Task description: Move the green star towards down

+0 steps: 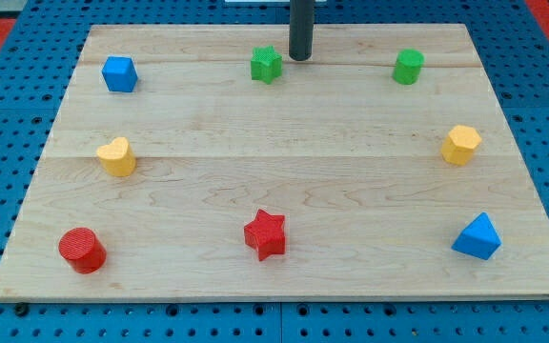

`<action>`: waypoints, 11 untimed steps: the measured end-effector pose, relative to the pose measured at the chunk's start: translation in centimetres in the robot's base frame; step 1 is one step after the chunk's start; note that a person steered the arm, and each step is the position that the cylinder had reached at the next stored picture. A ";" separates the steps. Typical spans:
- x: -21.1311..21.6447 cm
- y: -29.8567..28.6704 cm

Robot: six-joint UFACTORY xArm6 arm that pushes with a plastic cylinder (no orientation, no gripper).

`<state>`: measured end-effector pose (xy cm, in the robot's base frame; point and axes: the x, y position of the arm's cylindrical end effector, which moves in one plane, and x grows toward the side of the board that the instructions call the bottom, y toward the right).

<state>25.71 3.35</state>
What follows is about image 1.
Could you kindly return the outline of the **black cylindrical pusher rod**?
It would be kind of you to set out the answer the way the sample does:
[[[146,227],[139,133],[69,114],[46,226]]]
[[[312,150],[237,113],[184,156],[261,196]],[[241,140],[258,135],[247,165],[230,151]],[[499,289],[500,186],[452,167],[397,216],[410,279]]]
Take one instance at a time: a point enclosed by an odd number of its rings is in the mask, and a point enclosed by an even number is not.
[[[290,1],[289,55],[306,61],[312,55],[315,0]]]

